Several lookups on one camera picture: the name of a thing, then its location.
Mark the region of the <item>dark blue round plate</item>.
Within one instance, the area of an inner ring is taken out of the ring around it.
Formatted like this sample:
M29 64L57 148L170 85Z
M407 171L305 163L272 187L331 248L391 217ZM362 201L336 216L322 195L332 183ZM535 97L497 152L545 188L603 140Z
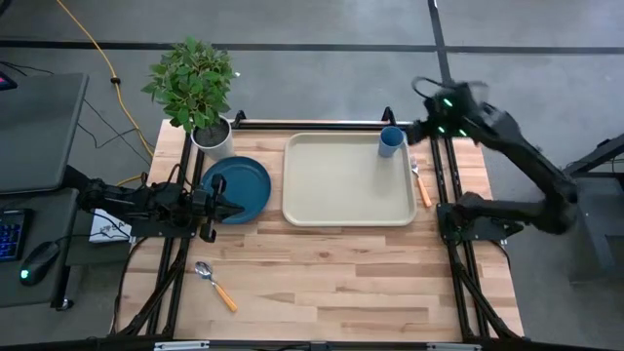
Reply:
M212 192L211 179L221 174L226 180L225 198L245 210L226 218L225 224L242 224L257 218L271 194L271 179L266 169L255 159L235 156L219 160L204 173L201 185Z

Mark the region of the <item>beige plastic tray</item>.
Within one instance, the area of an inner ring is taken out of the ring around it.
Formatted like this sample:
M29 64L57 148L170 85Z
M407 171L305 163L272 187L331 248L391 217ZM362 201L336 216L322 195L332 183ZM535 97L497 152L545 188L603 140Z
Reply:
M378 154L378 133L300 133L286 143L282 211L296 226L406 226L417 212L405 143Z

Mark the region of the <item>black computer mouse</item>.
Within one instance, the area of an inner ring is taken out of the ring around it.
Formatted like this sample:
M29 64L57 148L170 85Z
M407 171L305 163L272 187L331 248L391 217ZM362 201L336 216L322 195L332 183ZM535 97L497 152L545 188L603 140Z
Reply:
M23 286L35 286L47 275L60 252L58 242L49 241L38 245L23 261L19 281Z

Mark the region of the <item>light blue cup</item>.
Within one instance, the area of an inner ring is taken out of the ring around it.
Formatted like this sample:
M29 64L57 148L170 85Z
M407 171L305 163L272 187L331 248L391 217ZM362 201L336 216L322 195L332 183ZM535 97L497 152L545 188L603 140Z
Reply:
M404 133L394 126L385 127L379 134L378 155L383 158L391 157L403 144Z

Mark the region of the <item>black side desk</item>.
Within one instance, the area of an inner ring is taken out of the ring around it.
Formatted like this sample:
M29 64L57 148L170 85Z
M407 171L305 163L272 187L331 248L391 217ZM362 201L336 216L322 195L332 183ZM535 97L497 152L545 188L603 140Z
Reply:
M120 262L129 251L127 242L89 241L93 218L78 209L75 190L0 196L0 212L16 209L31 209L33 217L20 260L0 262L0 308L48 303L57 310L67 309L72 306L65 293L71 267ZM59 243L56 261L39 284L23 286L23 261L38 245L49 241Z

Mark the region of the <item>white round plant pot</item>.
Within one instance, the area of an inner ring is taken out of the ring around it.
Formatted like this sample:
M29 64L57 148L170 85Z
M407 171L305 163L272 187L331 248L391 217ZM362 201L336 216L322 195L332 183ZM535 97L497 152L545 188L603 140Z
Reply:
M196 128L191 134L191 140L214 161L235 156L232 127L223 116L219 116L215 124L205 129Z

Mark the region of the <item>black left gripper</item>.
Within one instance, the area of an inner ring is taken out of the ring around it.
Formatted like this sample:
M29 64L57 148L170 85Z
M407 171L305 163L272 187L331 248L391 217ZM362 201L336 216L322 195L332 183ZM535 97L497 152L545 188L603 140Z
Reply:
M213 243L216 238L215 223L218 220L220 222L244 222L245 208L230 202L223 196L223 192L226 188L226 180L223 175L214 175L211 179L210 186L213 190L212 194L205 189L195 189L191 197L191 204L193 214L205 221L199 225L199 237L205 242ZM219 209L230 213L219 217Z

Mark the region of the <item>grey monitor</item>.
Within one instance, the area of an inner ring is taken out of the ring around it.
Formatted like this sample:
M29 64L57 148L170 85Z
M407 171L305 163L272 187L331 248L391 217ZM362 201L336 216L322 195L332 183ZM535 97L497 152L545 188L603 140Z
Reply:
M88 83L84 73L31 76L0 91L0 194L60 188Z

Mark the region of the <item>silver table edge bracket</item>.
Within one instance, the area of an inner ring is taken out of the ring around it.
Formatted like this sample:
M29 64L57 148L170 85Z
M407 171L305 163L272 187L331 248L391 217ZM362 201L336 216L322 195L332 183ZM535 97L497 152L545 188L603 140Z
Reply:
M153 351L209 351L210 345L208 340L157 342Z
M469 343L430 342L426 351L483 351L482 346Z

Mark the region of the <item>green leafy potted plant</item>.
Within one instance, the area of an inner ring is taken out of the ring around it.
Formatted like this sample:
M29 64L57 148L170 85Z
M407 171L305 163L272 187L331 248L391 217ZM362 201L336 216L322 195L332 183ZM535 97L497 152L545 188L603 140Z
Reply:
M237 74L231 56L210 43L189 36L149 70L149 82L141 91L162 105L176 128L212 132L220 115L230 110L227 94Z

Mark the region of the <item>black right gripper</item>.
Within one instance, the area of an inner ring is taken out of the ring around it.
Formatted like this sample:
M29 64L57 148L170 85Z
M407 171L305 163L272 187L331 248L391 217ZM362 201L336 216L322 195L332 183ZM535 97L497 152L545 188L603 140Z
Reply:
M423 104L427 117L406 126L408 145L416 145L429 137L469 137L484 142L487 127L478 102L467 82L444 84L432 81L438 90L426 96Z

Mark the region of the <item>backlit black keyboard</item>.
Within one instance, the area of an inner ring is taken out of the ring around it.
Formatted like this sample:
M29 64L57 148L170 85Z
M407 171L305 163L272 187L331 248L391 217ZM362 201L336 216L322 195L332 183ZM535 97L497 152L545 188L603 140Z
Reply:
M0 212L0 262L20 260L32 217L32 209Z

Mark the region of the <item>grey metal stand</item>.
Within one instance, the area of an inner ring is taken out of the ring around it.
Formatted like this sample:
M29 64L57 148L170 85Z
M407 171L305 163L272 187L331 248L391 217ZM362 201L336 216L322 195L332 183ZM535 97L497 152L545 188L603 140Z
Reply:
M624 281L624 134L602 141L565 172L579 189L578 238L569 281Z

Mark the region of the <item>fork with orange handle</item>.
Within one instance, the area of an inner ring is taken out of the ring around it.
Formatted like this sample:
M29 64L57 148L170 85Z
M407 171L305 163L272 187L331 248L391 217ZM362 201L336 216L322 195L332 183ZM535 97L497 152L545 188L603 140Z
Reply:
M413 154L411 154L409 156L409 160L410 160L410 166L411 166L411 170L415 175L415 180L416 180L416 184L418 187L418 190L420 192L420 196L421 196L421 200L423 202L423 205L426 208L430 208L432 206L432 201L430 199L430 196L428 194L428 191L424 185L424 182L422 181L421 177L420 177L420 173L419 173L419 168L418 168L418 164L416 161L416 158Z

